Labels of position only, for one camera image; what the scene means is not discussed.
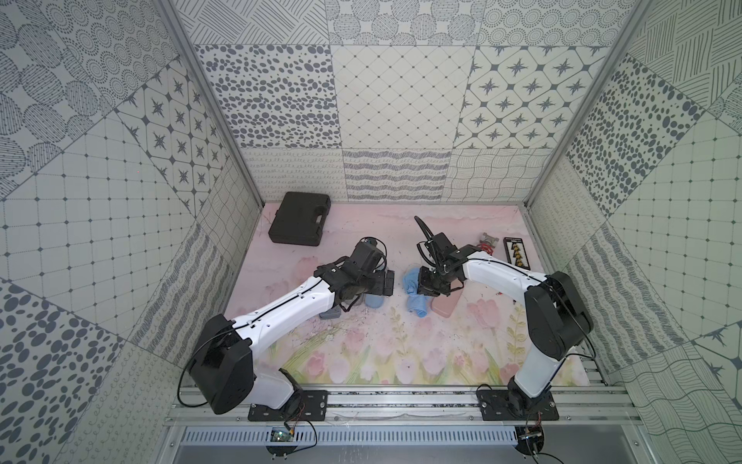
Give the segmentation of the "blue eyeglass case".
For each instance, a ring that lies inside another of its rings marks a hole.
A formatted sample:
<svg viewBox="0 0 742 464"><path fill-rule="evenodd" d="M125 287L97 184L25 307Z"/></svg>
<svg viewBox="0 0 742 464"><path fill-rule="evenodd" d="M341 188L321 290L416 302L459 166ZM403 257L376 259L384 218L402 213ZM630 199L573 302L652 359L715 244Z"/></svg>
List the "blue eyeglass case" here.
<svg viewBox="0 0 742 464"><path fill-rule="evenodd" d="M384 296L366 294L364 296L364 304L369 309L380 309L386 303Z"/></svg>

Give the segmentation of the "pink eyeglass case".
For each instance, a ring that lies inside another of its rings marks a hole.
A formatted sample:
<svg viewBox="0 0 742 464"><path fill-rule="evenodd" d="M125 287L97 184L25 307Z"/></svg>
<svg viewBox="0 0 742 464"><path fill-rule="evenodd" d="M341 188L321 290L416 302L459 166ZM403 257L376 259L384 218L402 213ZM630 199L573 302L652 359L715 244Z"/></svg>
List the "pink eyeglass case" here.
<svg viewBox="0 0 742 464"><path fill-rule="evenodd" d="M434 297L430 305L431 311L435 314L438 314L442 318L450 318L452 313L454 313L456 307L458 306L462 293L463 290L459 289L456 291L452 291L448 296L440 295L438 297Z"/></svg>

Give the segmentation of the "blue microfiber cloth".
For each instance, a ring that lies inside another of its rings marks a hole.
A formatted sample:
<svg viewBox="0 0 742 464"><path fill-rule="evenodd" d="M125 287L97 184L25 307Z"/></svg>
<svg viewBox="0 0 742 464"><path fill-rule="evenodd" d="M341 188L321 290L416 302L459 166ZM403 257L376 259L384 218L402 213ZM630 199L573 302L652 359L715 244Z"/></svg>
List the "blue microfiber cloth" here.
<svg viewBox="0 0 742 464"><path fill-rule="evenodd" d="M407 270L403 276L403 288L407 295L407 311L419 318L426 317L432 298L419 293L419 268Z"/></svg>

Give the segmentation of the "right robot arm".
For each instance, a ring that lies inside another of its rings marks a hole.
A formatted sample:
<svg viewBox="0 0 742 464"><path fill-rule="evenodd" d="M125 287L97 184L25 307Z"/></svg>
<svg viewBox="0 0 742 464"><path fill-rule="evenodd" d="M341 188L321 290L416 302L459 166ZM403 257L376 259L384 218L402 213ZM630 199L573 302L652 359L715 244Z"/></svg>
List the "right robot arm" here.
<svg viewBox="0 0 742 464"><path fill-rule="evenodd" d="M417 250L426 263L419 270L417 293L450 296L471 280L506 295L526 310L531 349L508 381L508 399L522 409L543 400L571 350L587 339L593 321L571 276L541 274L501 261L467 245L456 247L444 233L419 222L424 240Z"/></svg>

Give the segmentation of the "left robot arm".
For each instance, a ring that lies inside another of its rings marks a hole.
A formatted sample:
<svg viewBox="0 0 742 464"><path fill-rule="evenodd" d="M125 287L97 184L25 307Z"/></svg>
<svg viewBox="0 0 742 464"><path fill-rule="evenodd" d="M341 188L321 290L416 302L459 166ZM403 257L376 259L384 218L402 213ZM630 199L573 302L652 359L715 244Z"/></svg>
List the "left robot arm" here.
<svg viewBox="0 0 742 464"><path fill-rule="evenodd" d="M209 406L223 415L249 402L274 410L283 419L297 417L303 389L282 368L260 369L260 356L305 321L326 312L348 312L367 295L390 297L393 286L386 245L364 237L350 255L319 266L304 283L272 303L235 319L222 314L212 317L182 371L195 382L204 401L189 403L178 396L179 404Z"/></svg>

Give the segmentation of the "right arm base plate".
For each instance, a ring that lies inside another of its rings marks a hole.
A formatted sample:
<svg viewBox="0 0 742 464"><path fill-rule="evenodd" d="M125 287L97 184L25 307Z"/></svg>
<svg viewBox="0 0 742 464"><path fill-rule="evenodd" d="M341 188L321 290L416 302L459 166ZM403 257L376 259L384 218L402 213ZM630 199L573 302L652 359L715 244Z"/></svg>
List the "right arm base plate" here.
<svg viewBox="0 0 742 464"><path fill-rule="evenodd" d="M558 421L560 413L550 389L531 398L516 390L475 391L483 421Z"/></svg>

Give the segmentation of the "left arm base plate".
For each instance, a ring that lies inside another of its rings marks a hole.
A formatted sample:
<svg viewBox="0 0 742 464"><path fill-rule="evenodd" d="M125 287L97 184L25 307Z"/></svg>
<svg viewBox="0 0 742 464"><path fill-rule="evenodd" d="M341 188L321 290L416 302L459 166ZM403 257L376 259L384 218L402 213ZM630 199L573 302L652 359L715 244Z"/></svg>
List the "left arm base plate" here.
<svg viewBox="0 0 742 464"><path fill-rule="evenodd" d="M328 406L328 391L303 390L295 392L284 406L272 409L264 405L253 405L250 408L248 420L253 423L259 421L273 421L274 423L288 423L288 421L324 421Z"/></svg>

